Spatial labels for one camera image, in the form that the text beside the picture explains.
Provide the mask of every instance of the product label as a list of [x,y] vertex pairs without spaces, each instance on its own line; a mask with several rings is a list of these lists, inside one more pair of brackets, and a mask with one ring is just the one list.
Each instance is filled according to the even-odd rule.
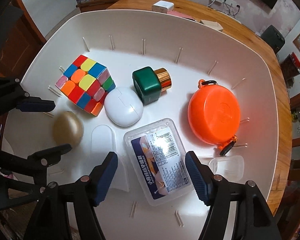
[[153,199],[187,186],[190,179],[169,127],[131,141]]

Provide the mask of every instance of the black speaker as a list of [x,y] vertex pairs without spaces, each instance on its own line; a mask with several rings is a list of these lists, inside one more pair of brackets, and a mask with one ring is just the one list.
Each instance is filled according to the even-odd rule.
[[273,49],[275,54],[277,54],[285,44],[284,37],[273,25],[270,25],[264,33],[261,34],[261,39]]

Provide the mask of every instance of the white label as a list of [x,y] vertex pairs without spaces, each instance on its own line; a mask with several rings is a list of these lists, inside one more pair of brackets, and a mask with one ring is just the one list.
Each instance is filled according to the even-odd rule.
[[146,135],[167,192],[190,183],[185,164],[169,127]]

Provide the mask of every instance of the wooden table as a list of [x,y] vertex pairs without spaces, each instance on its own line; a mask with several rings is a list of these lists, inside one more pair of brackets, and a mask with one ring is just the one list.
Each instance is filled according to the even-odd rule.
[[[120,0],[108,9],[138,9],[151,11],[151,6],[159,0]],[[230,17],[206,6],[188,0],[165,0],[174,3],[174,10],[193,16],[196,20],[216,21],[224,28],[223,33],[242,42],[257,52],[269,67],[278,105],[279,145],[277,163],[272,181],[268,205],[273,214],[280,204],[290,168],[292,150],[292,123],[289,97],[278,60],[273,50],[250,29]]]
[[119,0],[93,0],[77,4],[76,7],[79,7],[81,12],[99,11],[107,9],[117,1]]

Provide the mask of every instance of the floral wallpaper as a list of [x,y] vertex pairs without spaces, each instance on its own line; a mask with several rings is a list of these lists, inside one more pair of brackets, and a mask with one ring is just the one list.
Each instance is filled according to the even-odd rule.
[[[191,1],[203,5],[211,3],[210,0]],[[269,25],[273,25],[285,37],[300,19],[300,11],[292,0],[278,0],[272,10],[260,0],[234,1],[241,7],[235,18],[252,31],[259,32],[260,34]],[[229,14],[229,9],[224,4],[215,2],[210,7]],[[237,8],[234,11],[231,9],[231,15],[236,14],[236,12]]]

